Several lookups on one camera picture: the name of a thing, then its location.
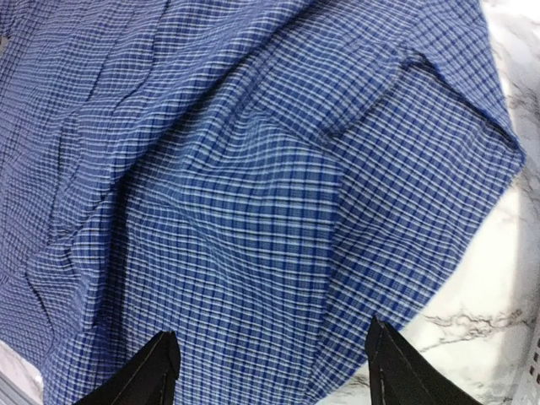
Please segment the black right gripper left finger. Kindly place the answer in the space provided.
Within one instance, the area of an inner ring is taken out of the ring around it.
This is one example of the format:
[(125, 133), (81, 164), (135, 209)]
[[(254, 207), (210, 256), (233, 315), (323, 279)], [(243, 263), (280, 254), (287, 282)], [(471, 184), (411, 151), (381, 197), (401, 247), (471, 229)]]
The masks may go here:
[(108, 381), (79, 405), (171, 405), (180, 374), (181, 351), (173, 332), (158, 332)]

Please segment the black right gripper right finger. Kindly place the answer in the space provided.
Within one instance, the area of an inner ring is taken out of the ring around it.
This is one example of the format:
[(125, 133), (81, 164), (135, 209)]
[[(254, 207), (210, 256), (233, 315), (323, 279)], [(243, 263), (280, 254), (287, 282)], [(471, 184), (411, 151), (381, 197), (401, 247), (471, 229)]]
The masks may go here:
[(445, 378), (391, 324), (373, 316), (365, 341), (375, 405), (478, 405)]

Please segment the blue checked long sleeve shirt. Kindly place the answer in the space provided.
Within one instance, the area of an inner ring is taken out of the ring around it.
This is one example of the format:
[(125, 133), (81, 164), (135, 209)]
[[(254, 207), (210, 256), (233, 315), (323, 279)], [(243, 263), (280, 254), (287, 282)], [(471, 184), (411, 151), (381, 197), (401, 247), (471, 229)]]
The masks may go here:
[(4, 1), (1, 339), (70, 404), (314, 404), (524, 164), (477, 1)]

